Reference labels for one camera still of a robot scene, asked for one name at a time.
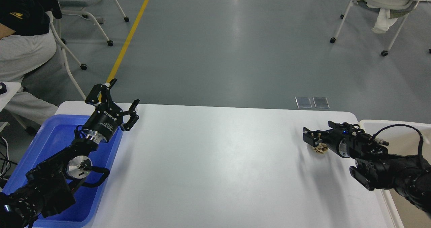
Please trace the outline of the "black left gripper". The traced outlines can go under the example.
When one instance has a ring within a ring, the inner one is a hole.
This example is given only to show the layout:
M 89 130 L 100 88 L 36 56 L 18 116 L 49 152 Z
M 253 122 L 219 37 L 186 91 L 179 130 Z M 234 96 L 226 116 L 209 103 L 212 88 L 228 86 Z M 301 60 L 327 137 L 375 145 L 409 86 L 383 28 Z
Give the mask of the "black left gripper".
M 117 78 L 113 78 L 108 83 L 94 85 L 85 99 L 86 104 L 97 106 L 82 130 L 86 134 L 95 132 L 101 134 L 104 143 L 112 139 L 118 126 L 123 132 L 129 131 L 139 119 L 136 112 L 139 99 L 134 100 L 127 111 L 114 104 L 110 90 L 116 82 Z M 126 123 L 123 123 L 123 116 L 130 116 Z

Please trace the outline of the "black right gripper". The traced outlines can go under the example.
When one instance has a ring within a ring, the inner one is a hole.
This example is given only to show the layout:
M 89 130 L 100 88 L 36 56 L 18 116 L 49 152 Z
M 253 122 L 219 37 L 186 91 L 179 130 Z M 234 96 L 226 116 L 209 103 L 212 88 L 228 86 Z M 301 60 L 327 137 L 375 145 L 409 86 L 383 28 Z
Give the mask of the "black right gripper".
M 320 143 L 325 143 L 328 148 L 342 158 L 350 158 L 344 131 L 359 131 L 359 124 L 347 122 L 336 123 L 328 121 L 328 126 L 332 128 L 326 135 L 326 130 L 309 130 L 303 127 L 303 141 L 312 147 L 317 147 Z

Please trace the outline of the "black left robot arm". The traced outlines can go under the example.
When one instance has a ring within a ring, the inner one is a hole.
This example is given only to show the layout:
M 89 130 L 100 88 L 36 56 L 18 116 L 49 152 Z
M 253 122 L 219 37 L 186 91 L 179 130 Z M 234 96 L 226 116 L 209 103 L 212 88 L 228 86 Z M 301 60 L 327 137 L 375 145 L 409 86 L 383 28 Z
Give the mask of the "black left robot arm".
M 97 188 L 105 182 L 109 169 L 95 166 L 89 154 L 100 143 L 108 143 L 118 128 L 129 131 L 139 119 L 138 99 L 127 111 L 112 100 L 110 90 L 116 82 L 113 78 L 93 86 L 85 102 L 95 111 L 84 125 L 76 127 L 71 145 L 29 170 L 27 183 L 15 192 L 1 193 L 2 228 L 31 228 L 39 215 L 57 215 L 74 205 L 79 188 Z

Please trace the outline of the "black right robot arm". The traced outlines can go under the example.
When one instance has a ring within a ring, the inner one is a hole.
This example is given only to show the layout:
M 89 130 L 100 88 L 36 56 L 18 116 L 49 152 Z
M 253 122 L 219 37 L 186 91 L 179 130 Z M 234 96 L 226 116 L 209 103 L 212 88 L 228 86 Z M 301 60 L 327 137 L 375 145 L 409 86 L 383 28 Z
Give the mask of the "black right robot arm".
M 303 140 L 317 149 L 329 148 L 342 158 L 352 158 L 351 176 L 367 190 L 394 189 L 400 196 L 418 209 L 430 214 L 431 185 L 430 164 L 422 155 L 423 135 L 419 135 L 416 155 L 390 154 L 389 142 L 370 135 L 359 124 L 328 122 L 329 130 L 303 128 Z

